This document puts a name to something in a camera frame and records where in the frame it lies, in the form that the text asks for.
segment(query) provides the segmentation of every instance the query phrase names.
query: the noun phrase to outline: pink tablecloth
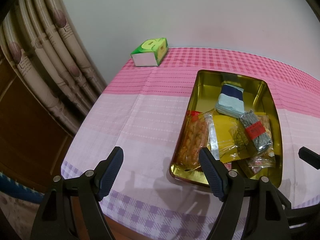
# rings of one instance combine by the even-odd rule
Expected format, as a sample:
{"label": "pink tablecloth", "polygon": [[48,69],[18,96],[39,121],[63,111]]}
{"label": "pink tablecloth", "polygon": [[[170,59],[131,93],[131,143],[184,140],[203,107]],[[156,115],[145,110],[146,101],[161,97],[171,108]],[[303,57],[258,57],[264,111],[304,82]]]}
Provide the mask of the pink tablecloth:
{"label": "pink tablecloth", "polygon": [[[129,60],[82,124],[63,162],[63,177],[93,169],[120,146],[124,163],[101,202],[103,212],[153,239],[205,239],[221,203],[208,189],[168,173],[200,69],[268,83],[282,131],[280,190],[294,207],[318,203],[320,172],[301,161],[298,150],[320,152],[320,81],[275,60],[223,49],[172,48],[159,67],[136,68]],[[245,217],[243,210],[234,239],[240,239]]]}

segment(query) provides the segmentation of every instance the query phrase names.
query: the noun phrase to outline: wooden cabinet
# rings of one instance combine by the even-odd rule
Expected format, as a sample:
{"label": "wooden cabinet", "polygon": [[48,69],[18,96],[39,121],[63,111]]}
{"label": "wooden cabinet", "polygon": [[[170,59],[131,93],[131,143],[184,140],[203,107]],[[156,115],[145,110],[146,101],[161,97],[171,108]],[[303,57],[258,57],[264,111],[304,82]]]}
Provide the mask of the wooden cabinet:
{"label": "wooden cabinet", "polygon": [[72,142],[0,51],[0,171],[45,192]]}

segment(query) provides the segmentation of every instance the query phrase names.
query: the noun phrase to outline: tissue box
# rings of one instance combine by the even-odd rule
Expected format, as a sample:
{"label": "tissue box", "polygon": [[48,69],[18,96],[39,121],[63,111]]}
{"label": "tissue box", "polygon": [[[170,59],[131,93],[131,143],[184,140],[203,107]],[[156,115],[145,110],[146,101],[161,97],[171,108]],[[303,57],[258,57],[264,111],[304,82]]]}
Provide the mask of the tissue box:
{"label": "tissue box", "polygon": [[151,39],[137,47],[131,57],[136,67],[159,66],[167,52],[166,38]]}

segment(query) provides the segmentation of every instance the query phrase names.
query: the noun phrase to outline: yellow packet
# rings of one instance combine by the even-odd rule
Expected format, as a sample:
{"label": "yellow packet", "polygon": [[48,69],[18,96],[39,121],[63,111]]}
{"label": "yellow packet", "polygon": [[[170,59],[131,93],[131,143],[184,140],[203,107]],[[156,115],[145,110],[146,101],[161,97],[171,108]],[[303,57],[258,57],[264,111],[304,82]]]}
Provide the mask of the yellow packet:
{"label": "yellow packet", "polygon": [[238,120],[236,118],[227,115],[213,115],[212,121],[221,162],[229,163],[250,157],[237,131]]}

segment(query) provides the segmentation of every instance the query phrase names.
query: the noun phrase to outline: blue gripper pad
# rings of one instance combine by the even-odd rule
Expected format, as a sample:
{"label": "blue gripper pad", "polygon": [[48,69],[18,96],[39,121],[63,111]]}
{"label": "blue gripper pad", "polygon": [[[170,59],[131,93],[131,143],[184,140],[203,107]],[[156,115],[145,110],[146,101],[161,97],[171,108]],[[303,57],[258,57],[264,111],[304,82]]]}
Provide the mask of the blue gripper pad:
{"label": "blue gripper pad", "polygon": [[199,152],[199,162],[213,195],[223,202],[228,193],[227,168],[222,162],[215,160],[206,147]]}
{"label": "blue gripper pad", "polygon": [[120,147],[115,147],[110,153],[109,157],[99,162],[95,171],[95,184],[99,188],[97,198],[99,201],[103,197],[108,196],[113,183],[115,182],[116,176],[123,163],[123,150]]}

